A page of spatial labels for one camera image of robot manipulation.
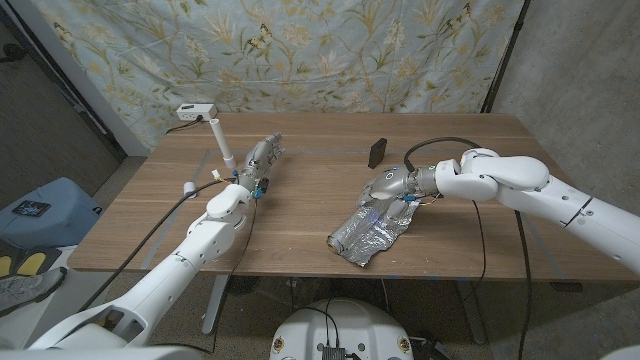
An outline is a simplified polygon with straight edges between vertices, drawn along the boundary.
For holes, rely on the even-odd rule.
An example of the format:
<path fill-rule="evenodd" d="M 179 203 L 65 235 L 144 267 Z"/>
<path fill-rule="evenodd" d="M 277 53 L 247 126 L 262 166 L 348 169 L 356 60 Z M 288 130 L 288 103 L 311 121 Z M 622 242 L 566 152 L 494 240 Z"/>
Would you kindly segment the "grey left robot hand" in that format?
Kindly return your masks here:
<path fill-rule="evenodd" d="M 282 133 L 275 132 L 263 140 L 247 154 L 239 171 L 238 184 L 254 192 L 259 182 L 268 177 L 273 164 L 284 154 L 281 145 Z"/>

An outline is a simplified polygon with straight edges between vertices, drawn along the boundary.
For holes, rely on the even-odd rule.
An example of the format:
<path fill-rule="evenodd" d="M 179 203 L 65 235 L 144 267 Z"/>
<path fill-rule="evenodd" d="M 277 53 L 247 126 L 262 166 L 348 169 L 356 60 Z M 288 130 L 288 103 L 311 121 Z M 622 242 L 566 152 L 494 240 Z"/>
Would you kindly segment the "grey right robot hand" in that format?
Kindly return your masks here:
<path fill-rule="evenodd" d="M 363 188 L 356 205 L 358 207 L 374 202 L 385 205 L 386 220 L 397 219 L 416 201 L 418 196 L 415 187 L 410 184 L 410 172 L 404 166 L 396 166 L 384 170 Z"/>

